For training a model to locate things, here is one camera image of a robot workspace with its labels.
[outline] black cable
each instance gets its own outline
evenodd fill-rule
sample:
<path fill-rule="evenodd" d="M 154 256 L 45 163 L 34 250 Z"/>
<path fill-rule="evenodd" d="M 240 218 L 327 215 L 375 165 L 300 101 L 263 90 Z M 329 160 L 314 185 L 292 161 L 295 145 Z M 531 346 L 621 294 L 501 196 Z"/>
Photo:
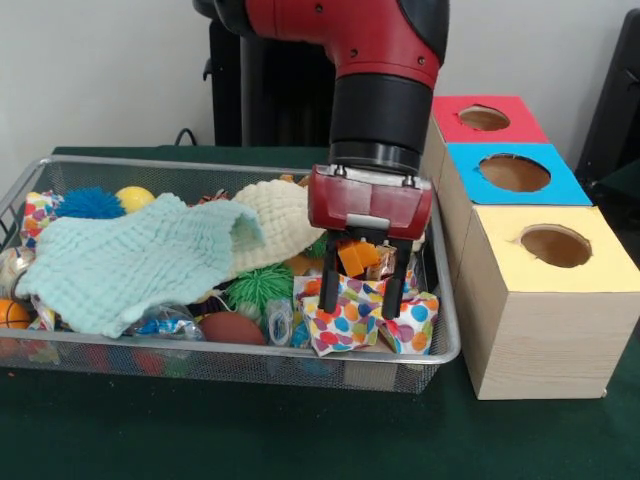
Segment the black cable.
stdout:
<path fill-rule="evenodd" d="M 176 137 L 176 141 L 173 142 L 173 144 L 175 146 L 180 145 L 180 143 L 182 142 L 182 137 L 184 137 L 185 135 L 189 136 L 189 140 L 191 140 L 191 145 L 193 145 L 194 147 L 198 146 L 198 142 L 196 141 L 196 137 L 193 134 L 193 132 L 191 131 L 191 129 L 189 129 L 189 128 L 183 128 L 182 130 L 180 130 L 180 133 Z"/>

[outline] white wall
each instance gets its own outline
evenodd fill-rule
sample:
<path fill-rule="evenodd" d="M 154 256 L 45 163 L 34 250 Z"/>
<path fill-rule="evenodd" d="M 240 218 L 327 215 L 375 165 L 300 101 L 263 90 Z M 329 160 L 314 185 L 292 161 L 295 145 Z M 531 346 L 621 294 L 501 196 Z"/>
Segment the white wall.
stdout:
<path fill-rule="evenodd" d="M 637 0 L 451 3 L 438 93 L 523 96 L 575 164 Z M 56 145 L 211 143 L 208 56 L 190 0 L 0 0 L 0 192 Z"/>
<path fill-rule="evenodd" d="M 0 193 L 58 145 L 213 143 L 190 0 L 0 0 Z"/>

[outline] wooden box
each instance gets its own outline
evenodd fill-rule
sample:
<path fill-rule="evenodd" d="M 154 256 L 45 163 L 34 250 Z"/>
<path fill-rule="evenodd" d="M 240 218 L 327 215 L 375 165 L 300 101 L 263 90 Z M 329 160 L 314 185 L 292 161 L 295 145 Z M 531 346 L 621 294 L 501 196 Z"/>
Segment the wooden box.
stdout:
<path fill-rule="evenodd" d="M 438 197 L 454 289 L 473 205 L 591 205 L 549 144 L 448 144 Z"/>
<path fill-rule="evenodd" d="M 431 178 L 436 189 L 447 143 L 549 143 L 549 140 L 518 97 L 435 97 L 420 173 Z"/>
<path fill-rule="evenodd" d="M 597 398 L 640 273 L 595 207 L 477 206 L 455 292 L 479 399 Z"/>

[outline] metal mesh basket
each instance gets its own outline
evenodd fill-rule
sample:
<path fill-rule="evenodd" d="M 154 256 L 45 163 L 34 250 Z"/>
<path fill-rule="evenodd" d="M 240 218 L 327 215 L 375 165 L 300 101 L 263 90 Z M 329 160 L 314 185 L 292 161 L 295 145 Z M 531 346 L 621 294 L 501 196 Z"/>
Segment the metal mesh basket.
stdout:
<path fill-rule="evenodd" d="M 115 192 L 127 185 L 140 185 L 153 192 L 173 192 L 187 203 L 196 203 L 202 195 L 218 189 L 234 194 L 247 184 L 283 173 L 305 175 L 308 171 L 53 156 L 25 170 L 0 203 L 2 245 L 19 244 L 24 199 L 30 191 L 53 190 L 64 195 L 88 186 Z M 432 253 L 429 256 L 435 258 L 429 268 L 437 269 L 441 299 L 429 355 L 347 352 L 320 359 L 310 349 L 132 337 L 110 340 L 99 335 L 0 329 L 0 366 L 419 393 L 438 367 L 460 351 L 437 204 L 426 245 L 432 249 L 427 252 Z M 425 272 L 424 261 L 418 262 L 417 274 L 426 288 Z"/>

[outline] colorful polka dot wrapper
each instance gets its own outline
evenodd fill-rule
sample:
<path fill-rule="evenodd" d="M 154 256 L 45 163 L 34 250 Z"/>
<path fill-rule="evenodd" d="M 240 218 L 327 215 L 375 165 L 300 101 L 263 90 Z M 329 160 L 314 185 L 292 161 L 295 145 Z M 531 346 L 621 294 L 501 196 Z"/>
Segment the colorful polka dot wrapper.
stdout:
<path fill-rule="evenodd" d="M 27 194 L 20 238 L 25 247 L 35 249 L 38 235 L 57 217 L 55 209 L 63 198 L 53 192 Z"/>
<path fill-rule="evenodd" d="M 407 276 L 400 316 L 392 321 L 382 317 L 385 281 L 341 276 L 333 313 L 318 308 L 321 282 L 320 277 L 296 277 L 294 282 L 296 304 L 319 356 L 375 345 L 378 332 L 396 353 L 421 355 L 429 351 L 438 299 L 417 290 L 413 272 Z"/>
<path fill-rule="evenodd" d="M 380 326 L 380 333 L 396 353 L 427 354 L 431 348 L 438 307 L 435 295 L 419 293 L 413 300 L 402 302 L 400 316 L 395 320 L 385 320 Z"/>

